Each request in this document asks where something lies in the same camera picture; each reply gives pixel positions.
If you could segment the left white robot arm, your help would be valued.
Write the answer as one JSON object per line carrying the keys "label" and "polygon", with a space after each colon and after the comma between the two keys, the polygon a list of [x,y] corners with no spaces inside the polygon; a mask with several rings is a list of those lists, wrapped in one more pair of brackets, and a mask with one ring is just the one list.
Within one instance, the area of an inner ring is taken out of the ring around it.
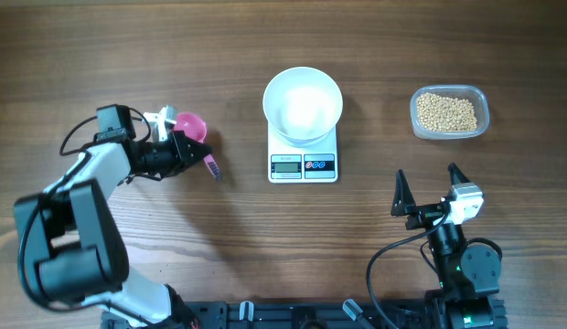
{"label": "left white robot arm", "polygon": [[136,177],[176,176],[212,149],[162,123],[138,139],[136,114],[119,104],[99,108],[99,130],[76,150],[74,166],[15,202],[19,281],[32,303],[53,313],[100,306],[131,328],[198,328],[198,317],[173,288],[130,267],[108,199]]}

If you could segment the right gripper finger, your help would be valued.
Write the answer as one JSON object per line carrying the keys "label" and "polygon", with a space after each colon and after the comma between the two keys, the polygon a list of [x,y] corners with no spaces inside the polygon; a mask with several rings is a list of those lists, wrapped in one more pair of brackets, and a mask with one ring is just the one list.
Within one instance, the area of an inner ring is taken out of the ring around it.
{"label": "right gripper finger", "polygon": [[463,172],[455,163],[449,164],[447,169],[450,175],[452,186],[459,184],[466,184],[470,182],[470,180],[463,174]]}
{"label": "right gripper finger", "polygon": [[404,217],[416,213],[416,202],[402,169],[396,173],[396,187],[390,214],[394,217]]}

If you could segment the pink plastic scoop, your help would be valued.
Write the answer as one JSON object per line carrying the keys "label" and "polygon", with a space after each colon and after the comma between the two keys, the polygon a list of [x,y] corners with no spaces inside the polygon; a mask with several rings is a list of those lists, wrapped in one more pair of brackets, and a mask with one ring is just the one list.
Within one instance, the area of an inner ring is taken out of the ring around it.
{"label": "pink plastic scoop", "polygon": [[[188,138],[204,143],[207,136],[207,124],[201,117],[192,112],[180,112],[177,115],[177,123],[174,131],[182,131]],[[208,170],[212,173],[216,181],[222,178],[219,167],[212,154],[204,157],[204,162]]]}

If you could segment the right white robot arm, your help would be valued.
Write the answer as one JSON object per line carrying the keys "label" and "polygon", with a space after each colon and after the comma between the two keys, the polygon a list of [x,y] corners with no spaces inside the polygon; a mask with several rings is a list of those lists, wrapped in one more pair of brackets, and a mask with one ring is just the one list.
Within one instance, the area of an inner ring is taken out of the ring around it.
{"label": "right white robot arm", "polygon": [[508,318],[499,293],[502,249],[485,238],[467,239],[462,225],[478,215],[483,191],[458,166],[449,164],[451,187],[439,202],[418,205],[402,170],[396,174],[391,209],[407,218],[408,230],[422,228],[441,288],[424,296],[432,328],[506,328]]}

